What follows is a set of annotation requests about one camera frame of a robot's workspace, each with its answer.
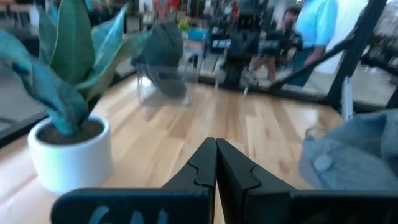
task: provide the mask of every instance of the wooden table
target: wooden table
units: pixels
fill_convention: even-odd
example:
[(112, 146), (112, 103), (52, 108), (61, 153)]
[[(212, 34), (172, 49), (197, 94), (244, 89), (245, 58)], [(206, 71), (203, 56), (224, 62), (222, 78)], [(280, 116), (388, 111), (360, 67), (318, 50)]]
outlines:
[[(186, 163), (208, 136), (236, 148), (298, 189), (297, 173), (305, 130), (342, 123), (331, 108), (214, 90), (198, 85), (191, 108), (145, 108), (134, 77), (117, 84), (95, 108), (111, 124), (115, 170), (103, 187), (160, 187)], [(0, 149), (0, 223), (46, 224), (56, 195), (37, 179), (26, 137)], [(215, 223), (224, 223), (216, 199)]]

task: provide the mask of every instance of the white pot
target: white pot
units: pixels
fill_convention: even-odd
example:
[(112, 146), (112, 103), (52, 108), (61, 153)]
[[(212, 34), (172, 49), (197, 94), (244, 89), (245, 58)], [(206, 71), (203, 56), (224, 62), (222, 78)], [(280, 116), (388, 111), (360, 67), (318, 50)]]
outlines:
[(29, 149), (42, 185), (56, 194), (85, 187), (98, 187), (112, 172), (111, 131), (105, 118), (90, 116), (104, 126), (103, 132), (88, 141), (72, 145), (52, 145), (37, 139), (50, 124), (47, 118), (28, 135)]

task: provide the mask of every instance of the snake plant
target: snake plant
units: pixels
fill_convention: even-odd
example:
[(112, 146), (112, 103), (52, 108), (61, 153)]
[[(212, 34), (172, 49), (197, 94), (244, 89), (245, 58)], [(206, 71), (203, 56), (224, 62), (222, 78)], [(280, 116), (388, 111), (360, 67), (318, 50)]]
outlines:
[(39, 59), (4, 30), (0, 59), (11, 62), (12, 73), (46, 107), (61, 134), (76, 134), (109, 88), (117, 65), (139, 56), (150, 34), (123, 37), (126, 6), (113, 20), (92, 29), (82, 0), (62, 1), (57, 16), (41, 8), (39, 15)]

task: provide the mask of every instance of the soil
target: soil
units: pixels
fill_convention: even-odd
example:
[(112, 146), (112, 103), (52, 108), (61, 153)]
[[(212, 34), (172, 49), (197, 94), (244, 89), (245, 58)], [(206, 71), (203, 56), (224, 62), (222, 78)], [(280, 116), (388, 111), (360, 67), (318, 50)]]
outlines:
[(39, 131), (37, 138), (47, 144), (58, 146), (71, 145), (93, 139), (104, 130), (104, 126), (99, 121), (85, 121), (81, 125), (78, 133), (70, 136), (62, 135), (53, 124), (50, 124)]

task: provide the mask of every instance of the blue bin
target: blue bin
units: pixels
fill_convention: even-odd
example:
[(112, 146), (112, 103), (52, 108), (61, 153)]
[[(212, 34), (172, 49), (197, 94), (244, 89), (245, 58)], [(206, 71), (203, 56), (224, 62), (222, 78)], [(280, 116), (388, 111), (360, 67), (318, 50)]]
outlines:
[(209, 38), (206, 29), (190, 29), (188, 30), (188, 40), (203, 42), (203, 36), (206, 35), (206, 39)]

